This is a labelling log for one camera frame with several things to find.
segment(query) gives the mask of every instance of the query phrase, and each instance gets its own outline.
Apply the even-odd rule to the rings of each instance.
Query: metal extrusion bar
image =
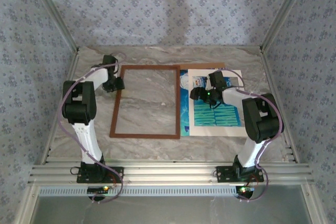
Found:
[[[21,198],[13,224],[30,223],[39,192],[40,188],[38,186],[27,186]]]
[[[312,223],[327,224],[328,219],[326,213],[323,210],[316,185],[301,185],[301,188]]]
[[[78,185],[77,176],[70,169],[80,161],[49,161],[33,167],[28,184],[38,186]],[[244,183],[218,183],[214,175],[216,166],[229,166],[220,162],[175,161],[107,161],[108,166],[124,167],[125,186],[242,186]],[[313,177],[308,164],[265,163],[261,164],[269,175],[271,185],[312,184]],[[104,186],[110,184],[80,184]]]

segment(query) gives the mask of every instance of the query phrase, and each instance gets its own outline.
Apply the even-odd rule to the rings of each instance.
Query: blue floral wallpaper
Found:
[[[0,0],[0,223],[44,150],[73,53],[41,0]]]
[[[283,0],[53,0],[78,46],[258,45]]]
[[[297,0],[267,57],[302,162],[336,223],[336,0]]]

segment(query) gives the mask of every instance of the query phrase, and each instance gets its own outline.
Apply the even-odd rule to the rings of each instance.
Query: black mounting bracket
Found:
[[[238,192],[238,198],[239,196],[242,196],[244,198],[251,199],[254,192],[254,188],[245,186],[236,186],[236,192]]]
[[[223,92],[223,90],[228,88],[226,81],[224,80],[223,73],[221,71],[215,71],[213,73],[210,73],[209,80],[211,87],[214,87],[219,92]]]
[[[238,156],[232,166],[217,166],[216,177],[218,183],[227,182],[264,182],[264,176],[261,169],[255,166],[242,167]]]
[[[98,202],[105,199],[104,194],[108,194],[109,189],[109,186],[89,187],[86,192],[88,195],[92,195],[89,196],[89,199]]]
[[[264,176],[262,175],[262,171],[256,168],[249,175],[237,177],[236,171],[232,166],[217,166],[216,177],[218,183],[235,183],[235,182],[247,183],[249,181],[257,182],[257,180],[258,182],[264,182]]]
[[[104,158],[100,160],[101,163],[105,164]],[[121,166],[110,166],[114,169],[119,175],[123,178],[124,176],[124,167]],[[120,178],[113,172],[107,170],[106,168],[94,164],[86,164],[84,162],[80,163],[80,168],[77,174],[77,183],[79,184],[118,184],[121,183]]]
[[[103,65],[116,64],[118,60],[113,55],[104,55],[103,62],[101,64],[93,65],[93,68],[101,67]],[[115,90],[125,89],[124,81],[121,77],[115,77],[114,74],[118,72],[116,66],[104,67],[107,70],[108,79],[102,84],[102,88],[110,93]]]

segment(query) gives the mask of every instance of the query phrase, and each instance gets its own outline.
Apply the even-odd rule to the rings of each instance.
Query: marble tabletop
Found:
[[[83,47],[79,49],[74,78],[81,77],[91,66],[101,63],[104,54],[110,53],[114,53],[123,64],[133,65],[224,62],[228,68],[241,70],[246,90],[269,92],[261,57],[258,50],[252,47]],[[122,93],[116,132],[173,134],[175,100],[170,95],[174,92],[173,71],[128,71],[125,73],[125,90]],[[245,138],[224,136],[182,136],[179,140],[110,138],[115,94],[106,93],[101,87],[96,90],[97,116],[94,126],[105,158],[230,162],[244,145]],[[74,132],[66,120],[62,122],[66,129]],[[268,146],[261,161],[286,162],[285,146],[285,139],[281,136]],[[81,151],[76,142],[57,127],[49,156],[80,158]]]

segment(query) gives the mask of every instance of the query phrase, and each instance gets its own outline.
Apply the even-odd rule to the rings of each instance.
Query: glass panel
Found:
[[[250,203],[234,197],[120,197],[98,205],[87,197],[40,197],[32,224],[46,223],[309,224],[311,220],[300,186],[270,186],[262,199]]]

